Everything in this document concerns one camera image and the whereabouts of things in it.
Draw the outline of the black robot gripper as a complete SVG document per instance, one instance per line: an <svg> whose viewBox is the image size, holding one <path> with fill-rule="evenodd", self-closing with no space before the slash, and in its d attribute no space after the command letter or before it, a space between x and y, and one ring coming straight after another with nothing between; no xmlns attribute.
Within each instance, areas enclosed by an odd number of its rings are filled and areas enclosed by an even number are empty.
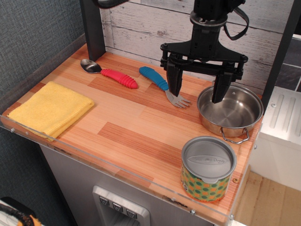
<svg viewBox="0 0 301 226"><path fill-rule="evenodd" d="M169 91L179 96L182 87L182 72L195 72L216 76L212 102L223 100L230 85L241 80L248 57L224 47L219 42L223 24L194 24L191 40L161 45L161 67L166 70Z"/></svg>

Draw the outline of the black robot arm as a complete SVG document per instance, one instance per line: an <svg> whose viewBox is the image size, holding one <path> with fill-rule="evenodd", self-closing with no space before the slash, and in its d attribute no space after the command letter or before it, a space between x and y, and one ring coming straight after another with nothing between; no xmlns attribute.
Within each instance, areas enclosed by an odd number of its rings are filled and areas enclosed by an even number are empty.
<svg viewBox="0 0 301 226"><path fill-rule="evenodd" d="M220 30L228 35L228 14L237 13L246 23L249 18L239 6L243 0L196 0L190 21L191 40L161 45L161 67L166 70L169 92L177 97L184 71L215 76L212 102L223 100L232 82L241 80L247 56L224 47L219 42Z"/></svg>

